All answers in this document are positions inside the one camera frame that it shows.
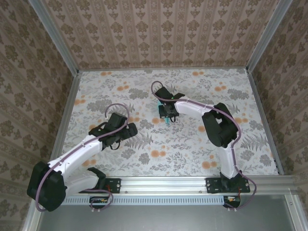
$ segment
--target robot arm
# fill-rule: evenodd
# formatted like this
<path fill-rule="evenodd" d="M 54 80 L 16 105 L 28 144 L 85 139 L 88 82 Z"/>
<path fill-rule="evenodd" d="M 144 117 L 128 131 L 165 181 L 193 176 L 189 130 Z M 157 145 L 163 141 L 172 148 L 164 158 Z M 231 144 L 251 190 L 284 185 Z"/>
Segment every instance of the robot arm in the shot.
<path fill-rule="evenodd" d="M 89 132 L 89 135 L 72 149 L 75 150 L 81 146 L 81 148 L 77 149 L 72 155 L 68 156 L 72 152 L 72 150 L 70 150 L 47 164 L 43 162 L 37 163 L 33 168 L 27 194 L 35 200 L 38 186 L 43 176 L 59 162 L 60 164 L 57 165 L 46 178 L 39 192 L 38 201 L 48 211 L 53 211 L 59 207 L 67 196 L 86 189 L 103 189 L 106 175 L 94 167 L 76 176 L 71 176 L 71 174 L 83 162 L 88 160 L 91 156 L 98 154 L 106 147 L 110 146 L 113 150 L 111 145 L 118 143 L 117 148 L 119 148 L 122 140 L 135 136 L 138 133 L 136 125 L 130 123 L 127 127 L 124 127 L 112 135 L 87 143 L 87 141 L 93 138 L 121 128 L 126 120 L 127 118 L 124 115 L 112 113 L 108 122 L 104 122 L 96 128 L 93 128 Z"/>
<path fill-rule="evenodd" d="M 156 96 L 163 99 L 187 99 L 183 94 L 178 93 L 173 96 L 165 87 L 160 88 Z M 175 118 L 180 114 L 186 114 L 194 118 L 202 119 L 205 126 L 209 140 L 219 150 L 219 157 L 221 161 L 221 173 L 228 179 L 232 179 L 238 175 L 235 169 L 234 159 L 231 153 L 231 141 L 237 138 L 238 129 L 226 116 L 217 113 L 214 110 L 201 107 L 188 101 L 166 102 L 160 101 L 162 105 L 159 106 L 159 114 L 161 118 Z M 215 107 L 227 114 L 230 114 L 227 107 L 223 103 L 217 105 L 209 105 Z"/>

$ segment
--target wire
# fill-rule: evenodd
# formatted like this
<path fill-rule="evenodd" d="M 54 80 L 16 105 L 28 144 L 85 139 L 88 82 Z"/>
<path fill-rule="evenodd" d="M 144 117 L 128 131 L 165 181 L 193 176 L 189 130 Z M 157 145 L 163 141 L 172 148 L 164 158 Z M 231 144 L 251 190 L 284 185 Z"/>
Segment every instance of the wire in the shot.
<path fill-rule="evenodd" d="M 40 183 L 39 183 L 39 185 L 38 185 L 37 194 L 36 194 L 36 196 L 35 196 L 35 207 L 37 208 L 37 210 L 38 210 L 39 212 L 45 212 L 45 211 L 46 211 L 46 209 L 42 209 L 42 208 L 39 207 L 39 202 L 38 202 L 38 201 L 39 201 L 39 194 L 40 194 L 40 191 L 41 191 L 41 189 L 42 189 L 42 186 L 43 186 L 43 184 L 44 184 L 46 178 L 49 176 L 49 174 L 50 174 L 56 167 L 58 167 L 64 160 L 66 160 L 67 158 L 69 158 L 72 154 L 74 154 L 75 152 L 77 152 L 79 149 L 81 149 L 81 148 L 84 147 L 85 145 L 91 143 L 92 141 L 98 140 L 98 139 L 100 139 L 100 138 L 102 138 L 102 137 L 112 135 L 112 134 L 114 134 L 114 133 L 116 133 L 116 132 L 122 130 L 124 127 L 127 126 L 127 123 L 128 123 L 128 120 L 129 120 L 129 110 L 128 110 L 128 108 L 127 108 L 125 105 L 123 105 L 123 104 L 121 104 L 121 103 L 113 103 L 113 104 L 109 105 L 109 106 L 106 108 L 106 110 L 105 110 L 105 117 L 107 117 L 107 111 L 108 111 L 108 109 L 109 109 L 111 106 L 114 106 L 114 105 L 120 105 L 120 106 L 122 106 L 122 107 L 124 107 L 124 108 L 126 109 L 126 112 L 127 112 L 127 120 L 125 121 L 125 123 L 124 123 L 121 127 L 119 127 L 118 129 L 116 129 L 116 130 L 114 130 L 114 131 L 111 131 L 111 132 L 108 132 L 108 133 L 103 134 L 103 135 L 101 135 L 101 136 L 92 138 L 92 139 L 90 139 L 90 140 L 84 142 L 83 144 L 79 145 L 77 148 L 73 149 L 69 154 L 67 154 L 65 157 L 63 157 L 59 162 L 57 162 L 54 166 L 52 166 L 52 167 L 46 172 L 46 174 L 43 176 L 42 180 L 40 181 Z"/>
<path fill-rule="evenodd" d="M 170 121 L 172 122 L 172 123 L 174 123 L 177 119 L 176 119 L 176 117 L 173 117 L 173 121 L 172 121 L 172 118 L 170 118 Z"/>
<path fill-rule="evenodd" d="M 225 112 L 223 112 L 223 111 L 221 111 L 221 110 L 219 110 L 219 109 L 217 109 L 217 108 L 215 108 L 215 107 L 208 106 L 208 105 L 206 105 L 206 104 L 204 104 L 204 103 L 199 103 L 199 102 L 192 101 L 192 100 L 189 100 L 189 99 L 173 99 L 173 100 L 168 100 L 168 99 L 163 99 L 163 98 L 158 97 L 157 95 L 155 95 L 155 92 L 154 92 L 154 90 L 153 90 L 153 86 L 154 86 L 155 83 L 159 83 L 162 87 L 163 87 L 164 85 L 163 85 L 162 82 L 160 82 L 160 81 L 154 81 L 154 82 L 151 84 L 151 92 L 152 92 L 152 94 L 153 94 L 157 99 L 159 99 L 159 100 L 161 100 L 161 101 L 165 101 L 165 102 L 188 102 L 188 103 L 193 103 L 193 104 L 198 105 L 198 106 L 200 106 L 200 107 L 204 107 L 204 108 L 207 108 L 207 109 L 214 110 L 214 111 L 216 111 L 216 112 L 218 112 L 218 113 L 221 113 L 221 114 L 223 114 L 224 116 L 226 116 L 229 120 L 231 120 L 231 121 L 234 123 L 234 125 L 236 126 L 236 128 L 237 128 L 238 131 L 239 131 L 239 136 L 238 136 L 238 137 L 235 139 L 235 141 L 231 144 L 231 152 L 232 152 L 232 157 L 233 157 L 233 161 L 234 161 L 234 168 L 235 168 L 235 170 L 236 170 L 243 178 L 245 178 L 245 179 L 247 179 L 248 181 L 250 181 L 250 182 L 254 185 L 255 189 L 254 189 L 254 191 L 253 191 L 251 197 L 248 199 L 248 201 L 247 201 L 244 205 L 241 205 L 241 206 L 239 206 L 239 207 L 237 207 L 237 208 L 234 208 L 233 206 L 231 206 L 231 205 L 228 204 L 228 203 L 225 203 L 225 205 L 229 206 L 229 207 L 230 207 L 231 209 L 233 209 L 233 210 L 241 209 L 241 208 L 244 208 L 245 206 L 247 206 L 247 205 L 251 202 L 251 200 L 254 198 L 254 196 L 255 196 L 255 194 L 256 194 L 256 192 L 257 192 L 257 185 L 256 185 L 256 183 L 255 183 L 252 179 L 250 179 L 249 177 L 245 176 L 245 175 L 238 169 L 238 167 L 236 166 L 236 157 L 235 157 L 235 152 L 234 152 L 234 145 L 240 140 L 240 138 L 241 138 L 241 136 L 242 136 L 242 131 L 241 131 L 240 126 L 236 123 L 236 121 L 234 120 L 234 118 L 233 118 L 232 116 L 228 115 L 227 113 L 225 113 Z"/>
<path fill-rule="evenodd" d="M 107 191 L 107 190 L 104 190 L 104 189 L 87 189 L 87 190 L 84 190 L 84 191 L 85 192 L 91 192 L 91 193 L 95 193 L 95 192 L 96 193 L 102 193 L 103 192 L 103 193 L 109 194 L 109 197 L 111 197 L 111 200 L 103 208 L 99 209 L 100 211 L 107 209 L 111 205 L 111 203 L 114 201 L 114 195 L 111 192 Z M 91 200 L 90 207 L 91 207 L 92 211 L 94 211 L 94 210 L 97 211 L 98 210 L 96 208 L 93 208 L 93 202 L 94 201 L 98 201 L 98 200 L 101 200 L 101 199 L 100 198 L 93 198 Z"/>
<path fill-rule="evenodd" d="M 111 149 L 111 150 L 118 150 L 119 147 L 120 147 L 120 145 L 121 145 L 121 142 L 119 142 L 119 144 L 117 145 L 117 147 L 116 147 L 115 149 L 112 147 L 112 145 L 110 145 L 110 149 Z"/>

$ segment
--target metal edge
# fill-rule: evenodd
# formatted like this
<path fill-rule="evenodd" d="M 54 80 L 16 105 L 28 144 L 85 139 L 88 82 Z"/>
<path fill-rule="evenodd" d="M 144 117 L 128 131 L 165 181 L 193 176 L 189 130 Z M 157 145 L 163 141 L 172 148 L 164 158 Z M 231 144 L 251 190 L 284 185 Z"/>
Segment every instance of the metal edge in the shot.
<path fill-rule="evenodd" d="M 298 195 L 285 195 L 285 200 L 296 231 L 307 231 L 308 222 Z"/>
<path fill-rule="evenodd" d="M 217 176 L 108 178 L 121 178 L 121 195 L 236 195 L 236 193 L 207 193 L 205 179 L 214 177 Z M 250 176 L 250 178 L 257 184 L 258 195 L 286 195 L 295 192 L 292 176 Z M 254 189 L 254 186 L 250 184 L 251 192 L 245 194 L 251 195 Z"/>
<path fill-rule="evenodd" d="M 278 28 L 280 22 L 282 21 L 285 13 L 289 9 L 289 6 L 291 5 L 291 3 L 292 3 L 292 0 L 280 0 L 279 3 L 277 4 L 277 7 L 271 16 L 269 23 L 265 27 L 263 34 L 247 63 L 248 70 L 250 70 L 251 72 L 254 70 L 255 66 L 257 65 L 259 59 L 261 58 L 271 38 L 276 32 L 276 29 Z"/>
<path fill-rule="evenodd" d="M 254 97 L 255 97 L 255 100 L 256 100 L 256 103 L 257 103 L 257 106 L 258 106 L 258 110 L 259 110 L 260 117 L 261 117 L 262 122 L 263 122 L 263 127 L 264 127 L 264 130 L 265 130 L 266 136 L 268 138 L 269 147 L 270 147 L 271 152 L 272 152 L 272 154 L 273 154 L 273 156 L 276 160 L 276 164 L 277 164 L 277 168 L 278 168 L 279 173 L 281 175 L 284 175 L 284 170 L 283 170 L 283 167 L 282 167 L 282 164 L 281 164 L 281 161 L 280 161 L 280 158 L 279 158 L 279 155 L 278 155 L 275 143 L 274 143 L 273 136 L 271 135 L 270 126 L 269 126 L 268 121 L 266 119 L 265 112 L 264 112 L 264 109 L 263 109 L 263 106 L 262 106 L 262 102 L 261 102 L 260 96 L 258 94 L 257 87 L 256 87 L 256 84 L 255 84 L 255 81 L 254 81 L 254 78 L 253 78 L 251 71 L 248 71 L 248 79 L 249 79 L 250 86 L 252 88 L 252 92 L 254 94 Z"/>
<path fill-rule="evenodd" d="M 245 66 L 183 66 L 183 67 L 145 67 L 145 68 L 107 68 L 107 69 L 80 69 L 80 72 L 90 71 L 151 71 L 151 70 L 183 70 L 183 69 L 245 69 Z"/>
<path fill-rule="evenodd" d="M 92 195 L 67 197 L 62 205 L 90 205 Z M 114 194 L 112 205 L 223 205 L 222 195 L 143 195 Z"/>
<path fill-rule="evenodd" d="M 32 200 L 24 222 L 23 231 L 36 231 L 39 225 L 40 215 L 41 212 L 35 208 L 35 201 Z"/>
<path fill-rule="evenodd" d="M 73 78 L 73 83 L 66 101 L 65 109 L 63 112 L 63 116 L 61 119 L 61 123 L 59 126 L 58 134 L 53 146 L 53 150 L 51 153 L 51 160 L 55 159 L 59 153 L 62 152 L 63 144 L 65 135 L 67 132 L 69 120 L 72 114 L 74 101 L 76 98 L 76 94 L 78 92 L 78 87 L 80 83 L 80 76 L 76 76 Z M 39 219 L 40 219 L 41 213 L 37 211 L 35 207 L 35 201 L 31 200 L 31 204 L 28 210 L 27 217 L 25 219 L 23 231 L 36 231 L 37 227 L 39 225 Z"/>
<path fill-rule="evenodd" d="M 43 23 L 46 31 L 48 32 L 57 50 L 64 59 L 67 67 L 75 77 L 77 75 L 78 65 L 76 64 L 64 40 L 62 39 L 61 34 L 55 27 L 50 15 L 48 14 L 48 11 L 44 7 L 43 2 L 40 0 L 29 0 L 29 2 L 37 13 L 40 21 Z"/>

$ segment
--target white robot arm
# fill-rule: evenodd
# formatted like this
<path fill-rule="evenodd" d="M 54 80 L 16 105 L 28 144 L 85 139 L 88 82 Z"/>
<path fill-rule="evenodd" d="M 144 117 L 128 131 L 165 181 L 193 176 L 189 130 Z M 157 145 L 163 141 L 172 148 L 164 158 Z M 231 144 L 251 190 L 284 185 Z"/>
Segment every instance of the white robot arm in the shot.
<path fill-rule="evenodd" d="M 176 102 L 174 105 L 175 109 L 179 114 L 186 114 L 197 119 L 202 118 L 202 116 L 205 113 L 209 113 L 211 111 L 210 109 L 183 101 Z M 235 177 L 238 174 L 238 172 L 235 170 L 234 167 L 235 164 L 231 153 L 231 144 L 228 144 L 226 148 L 224 147 L 220 148 L 218 154 L 221 162 L 221 170 L 220 170 L 221 173 L 229 179 Z"/>
<path fill-rule="evenodd" d="M 227 114 L 232 117 L 226 105 L 223 103 L 206 105 L 192 101 L 184 94 L 171 94 L 165 87 L 161 87 L 153 94 L 161 102 L 158 107 L 161 118 L 170 118 L 171 122 L 175 122 L 176 117 L 180 114 L 186 114 L 197 119 L 201 118 L 209 140 L 219 147 L 220 178 L 209 179 L 211 183 L 207 184 L 207 191 L 209 193 L 238 192 L 241 188 L 242 192 L 249 192 L 249 186 L 245 187 L 248 181 L 238 172 L 233 159 L 231 142 L 237 138 L 238 129 L 233 121 L 226 116 Z"/>
<path fill-rule="evenodd" d="M 27 194 L 35 200 L 37 193 L 39 193 L 39 203 L 48 211 L 53 211 L 61 205 L 67 196 L 86 189 L 103 189 L 106 175 L 94 167 L 88 168 L 87 171 L 76 176 L 71 176 L 71 174 L 83 162 L 106 147 L 110 146 L 113 150 L 111 145 L 118 143 L 117 148 L 119 148 L 122 140 L 135 136 L 138 133 L 136 125 L 130 123 L 124 126 L 126 120 L 124 115 L 112 113 L 108 122 L 93 128 L 89 135 L 72 150 L 47 164 L 37 163 L 33 168 Z M 117 129 L 120 130 L 101 137 Z M 42 188 L 38 190 L 42 178 L 53 167 L 54 169 L 44 181 Z"/>

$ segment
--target floral tablecloth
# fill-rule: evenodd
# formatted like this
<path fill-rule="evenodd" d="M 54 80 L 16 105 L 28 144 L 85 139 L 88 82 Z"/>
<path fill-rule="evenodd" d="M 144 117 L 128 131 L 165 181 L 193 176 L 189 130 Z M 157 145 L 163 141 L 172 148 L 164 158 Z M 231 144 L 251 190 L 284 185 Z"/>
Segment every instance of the floral tablecloth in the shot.
<path fill-rule="evenodd" d="M 218 175 L 218 148 L 207 138 L 202 120 L 180 115 L 176 123 L 159 119 L 150 86 L 161 81 L 176 94 L 207 104 L 227 105 L 243 136 L 235 145 L 238 166 L 247 175 L 277 175 L 256 101 L 244 69 L 136 70 L 80 73 L 81 82 L 63 153 L 103 122 L 105 108 L 124 103 L 138 134 L 91 157 L 77 170 L 95 166 L 108 176 Z M 109 113 L 125 110 L 114 106 Z"/>

